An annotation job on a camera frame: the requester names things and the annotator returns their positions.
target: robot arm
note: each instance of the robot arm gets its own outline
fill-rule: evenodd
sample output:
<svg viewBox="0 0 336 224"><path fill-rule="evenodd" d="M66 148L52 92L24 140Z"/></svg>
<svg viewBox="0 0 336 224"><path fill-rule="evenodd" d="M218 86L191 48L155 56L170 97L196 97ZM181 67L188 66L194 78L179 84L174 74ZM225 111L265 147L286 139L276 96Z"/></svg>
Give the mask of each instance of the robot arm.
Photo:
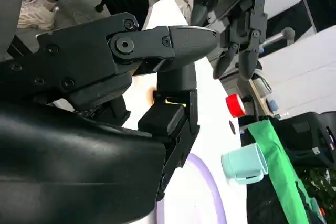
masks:
<svg viewBox="0 0 336 224"><path fill-rule="evenodd" d="M194 0L191 24L218 30L223 53L214 70L220 78L234 55L239 54L240 74L250 79L266 39L265 0Z"/></svg>
<svg viewBox="0 0 336 224"><path fill-rule="evenodd" d="M2 223L128 223L164 197L200 129L193 62L220 36L137 29L132 15L114 15L42 34L35 54L0 63ZM133 72L158 75L138 131L47 106L66 98L88 111L122 99Z"/></svg>

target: screw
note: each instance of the screw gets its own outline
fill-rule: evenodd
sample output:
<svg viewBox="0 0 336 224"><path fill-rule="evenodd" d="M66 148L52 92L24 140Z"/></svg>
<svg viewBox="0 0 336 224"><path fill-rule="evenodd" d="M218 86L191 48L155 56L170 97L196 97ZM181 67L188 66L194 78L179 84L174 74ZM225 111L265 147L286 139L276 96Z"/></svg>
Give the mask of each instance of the screw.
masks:
<svg viewBox="0 0 336 224"><path fill-rule="evenodd" d="M14 71L20 71L22 70L22 66L19 63L13 63L11 64L10 68Z"/></svg>
<svg viewBox="0 0 336 224"><path fill-rule="evenodd" d="M169 182L168 174L163 175L163 177L161 179L161 188L162 188L162 190L166 190L168 182Z"/></svg>
<svg viewBox="0 0 336 224"><path fill-rule="evenodd" d="M127 30L133 30L134 29L134 22L130 19L126 19L124 22L124 26Z"/></svg>
<svg viewBox="0 0 336 224"><path fill-rule="evenodd" d="M253 37L258 38L260 36L260 32L259 31L253 31L252 35L253 35Z"/></svg>
<svg viewBox="0 0 336 224"><path fill-rule="evenodd" d="M168 37L163 37L163 38L162 38L162 44L163 44L165 47L170 46L170 40L168 39Z"/></svg>
<svg viewBox="0 0 336 224"><path fill-rule="evenodd" d="M62 87L64 89L72 89L75 86L75 82L71 78L65 78L62 81Z"/></svg>
<svg viewBox="0 0 336 224"><path fill-rule="evenodd" d="M47 45L46 50L51 55L54 55L54 54L58 53L58 47L56 45L53 45L53 44Z"/></svg>
<svg viewBox="0 0 336 224"><path fill-rule="evenodd" d="M37 85L37 86L42 86L46 83L46 80L42 77L36 77L34 79L34 84Z"/></svg>

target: bolt head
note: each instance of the bolt head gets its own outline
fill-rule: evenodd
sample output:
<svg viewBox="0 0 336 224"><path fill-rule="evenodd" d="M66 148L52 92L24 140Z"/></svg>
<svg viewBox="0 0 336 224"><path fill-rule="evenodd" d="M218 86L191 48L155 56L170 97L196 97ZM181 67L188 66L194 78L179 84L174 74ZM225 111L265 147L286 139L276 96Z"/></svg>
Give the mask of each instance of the bolt head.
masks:
<svg viewBox="0 0 336 224"><path fill-rule="evenodd" d="M170 46L170 40L169 40L167 37L163 37L163 38L162 38L162 44L163 44L165 47L169 47L169 46Z"/></svg>
<svg viewBox="0 0 336 224"><path fill-rule="evenodd" d="M34 79L34 85L37 85L37 86L42 86L46 83L46 80L42 77L36 77Z"/></svg>
<svg viewBox="0 0 336 224"><path fill-rule="evenodd" d="M62 87L64 89L72 89L74 86L75 86L75 82L71 78L65 78L62 81Z"/></svg>
<svg viewBox="0 0 336 224"><path fill-rule="evenodd" d="M58 53L58 47L56 45L49 44L49 45L46 46L46 51L50 55L54 55L54 54Z"/></svg>
<svg viewBox="0 0 336 224"><path fill-rule="evenodd" d="M133 30L134 29L134 22L130 19L126 19L124 22L124 26L127 30Z"/></svg>
<svg viewBox="0 0 336 224"><path fill-rule="evenodd" d="M11 64L10 68L14 71L20 71L22 70L22 65L19 63L13 63Z"/></svg>

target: white surface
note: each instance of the white surface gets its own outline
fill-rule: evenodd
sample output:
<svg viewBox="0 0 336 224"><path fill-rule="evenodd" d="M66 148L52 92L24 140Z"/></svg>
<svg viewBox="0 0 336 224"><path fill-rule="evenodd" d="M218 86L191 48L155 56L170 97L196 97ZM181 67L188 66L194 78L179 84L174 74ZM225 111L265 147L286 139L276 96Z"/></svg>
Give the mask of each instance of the white surface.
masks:
<svg viewBox="0 0 336 224"><path fill-rule="evenodd" d="M279 113L336 110L336 26L260 59Z"/></svg>
<svg viewBox="0 0 336 224"><path fill-rule="evenodd" d="M146 28L185 24L186 21L174 0L160 0L158 4L154 5ZM227 223L244 224L247 223L246 186L227 181L220 159L222 154L241 147L238 120L231 117L225 102L227 94L221 83L212 78L213 70L207 59L203 58L195 65L198 89L198 123L201 130L191 152L205 162L214 176L223 200ZM131 111L131 116L124 127L138 129L138 120L151 106L148 102L148 91L153 87L156 87L156 74L133 78L131 87L124 94L127 108ZM229 120L233 122L237 135L232 133ZM182 169L173 176L178 176L181 171ZM169 190L184 193L181 187L174 186L174 184L169 184ZM148 222L145 218L135 223Z"/></svg>
<svg viewBox="0 0 336 224"><path fill-rule="evenodd" d="M197 167L189 162L175 171L165 191L164 221L165 224L218 223L208 183Z"/></svg>

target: red button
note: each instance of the red button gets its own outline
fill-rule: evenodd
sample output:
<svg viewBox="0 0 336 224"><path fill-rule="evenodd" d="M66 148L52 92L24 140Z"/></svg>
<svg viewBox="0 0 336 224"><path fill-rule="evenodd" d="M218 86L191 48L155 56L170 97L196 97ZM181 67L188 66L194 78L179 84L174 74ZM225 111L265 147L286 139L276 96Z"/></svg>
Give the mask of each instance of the red button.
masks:
<svg viewBox="0 0 336 224"><path fill-rule="evenodd" d="M239 118L245 115L245 108L238 94L232 94L225 100L227 107L234 118Z"/></svg>

